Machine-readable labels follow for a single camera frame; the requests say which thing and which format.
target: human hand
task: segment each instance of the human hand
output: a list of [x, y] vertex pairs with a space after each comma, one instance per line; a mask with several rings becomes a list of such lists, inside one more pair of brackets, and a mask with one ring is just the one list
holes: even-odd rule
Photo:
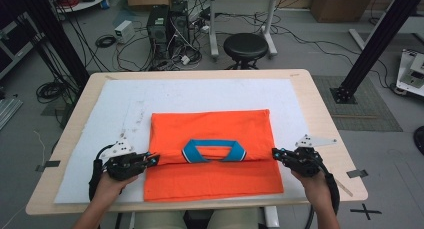
[[104, 207], [111, 206], [125, 186], [135, 181], [137, 178], [138, 176], [134, 176], [125, 181], [117, 181], [111, 178], [107, 172], [103, 172], [99, 185], [97, 185], [93, 202], [99, 203]]
[[291, 173], [302, 183], [305, 188], [306, 198], [308, 198], [315, 210], [332, 208], [330, 190], [323, 172], [320, 171], [313, 177], [303, 177], [293, 170]]

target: stool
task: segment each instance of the stool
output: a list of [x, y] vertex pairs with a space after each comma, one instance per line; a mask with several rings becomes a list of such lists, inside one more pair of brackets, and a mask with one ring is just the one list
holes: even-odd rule
[[261, 36], [252, 33], [237, 33], [225, 40], [224, 50], [236, 62], [227, 70], [237, 70], [239, 66], [240, 69], [258, 69], [256, 61], [267, 54], [268, 43]]

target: folded fabric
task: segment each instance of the folded fabric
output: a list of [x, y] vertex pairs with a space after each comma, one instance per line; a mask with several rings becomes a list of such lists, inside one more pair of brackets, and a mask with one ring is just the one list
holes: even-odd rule
[[[205, 140], [220, 143], [204, 146]], [[203, 144], [194, 146], [206, 162], [188, 162], [183, 150], [190, 142]], [[239, 144], [245, 151], [242, 161], [223, 160], [233, 150], [234, 143], [228, 142]], [[282, 193], [273, 147], [269, 110], [154, 113], [149, 151], [161, 157], [158, 166], [146, 171], [144, 200], [172, 202]]]

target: white paper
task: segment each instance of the white paper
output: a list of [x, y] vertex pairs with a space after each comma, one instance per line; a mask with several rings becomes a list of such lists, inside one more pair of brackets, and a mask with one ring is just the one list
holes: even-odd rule
[[[270, 110], [276, 147], [294, 150], [295, 143], [308, 134], [288, 79], [108, 81], [71, 155], [55, 203], [89, 202], [88, 182], [93, 160], [100, 149], [114, 144], [122, 135], [127, 137], [136, 152], [146, 152], [152, 113], [258, 109]], [[305, 198], [299, 181], [289, 169], [279, 164], [285, 193], [263, 197]], [[142, 202], [144, 180], [145, 175], [141, 174], [137, 181], [125, 188], [117, 201]]]

